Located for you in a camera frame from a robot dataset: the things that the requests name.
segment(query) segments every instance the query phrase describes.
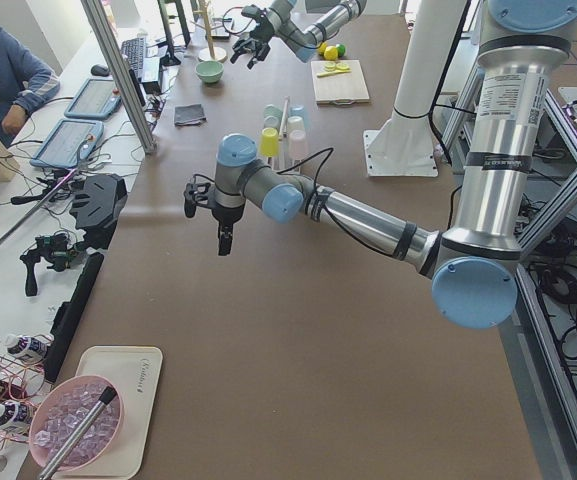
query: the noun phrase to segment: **folded cloth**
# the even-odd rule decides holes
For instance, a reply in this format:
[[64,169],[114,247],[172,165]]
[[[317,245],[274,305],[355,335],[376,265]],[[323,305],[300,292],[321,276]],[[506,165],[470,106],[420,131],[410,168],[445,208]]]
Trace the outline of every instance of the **folded cloth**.
[[206,121],[204,107],[200,103],[175,107],[175,125],[200,125]]

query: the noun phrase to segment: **cutting board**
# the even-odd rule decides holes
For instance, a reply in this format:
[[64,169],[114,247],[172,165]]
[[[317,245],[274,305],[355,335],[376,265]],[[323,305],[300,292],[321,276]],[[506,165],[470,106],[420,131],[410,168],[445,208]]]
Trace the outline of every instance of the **cutting board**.
[[359,60],[343,60],[350,67],[349,73],[318,78],[317,73],[325,72],[324,65],[328,62],[310,62],[312,83],[315,88],[315,100],[318,104],[349,104],[369,102],[368,87],[364,80]]

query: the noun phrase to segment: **bowl of ice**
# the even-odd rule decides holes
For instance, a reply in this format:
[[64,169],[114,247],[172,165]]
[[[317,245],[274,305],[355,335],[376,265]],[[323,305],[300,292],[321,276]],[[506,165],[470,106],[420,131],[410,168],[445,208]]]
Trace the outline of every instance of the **bowl of ice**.
[[[63,382],[48,394],[35,412],[28,435],[30,454],[35,462],[42,467],[46,465],[108,386],[113,385],[104,377],[82,375]],[[121,428],[123,410],[121,395],[117,392],[59,470],[79,469],[103,455]]]

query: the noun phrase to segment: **green bowl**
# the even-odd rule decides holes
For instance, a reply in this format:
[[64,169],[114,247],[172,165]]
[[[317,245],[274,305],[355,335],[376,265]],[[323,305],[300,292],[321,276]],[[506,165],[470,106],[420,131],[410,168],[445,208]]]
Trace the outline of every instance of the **green bowl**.
[[206,60],[197,64],[195,73],[204,83],[216,83],[224,73],[224,66],[216,60]]

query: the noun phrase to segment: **person's hand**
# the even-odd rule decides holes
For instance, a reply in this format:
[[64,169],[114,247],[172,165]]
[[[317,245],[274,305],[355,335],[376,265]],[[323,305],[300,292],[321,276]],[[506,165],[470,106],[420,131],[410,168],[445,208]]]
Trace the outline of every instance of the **person's hand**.
[[1,127],[8,135],[17,135],[19,130],[25,125],[27,119],[26,111],[15,104],[10,107],[10,110],[8,110],[8,113],[1,121]]

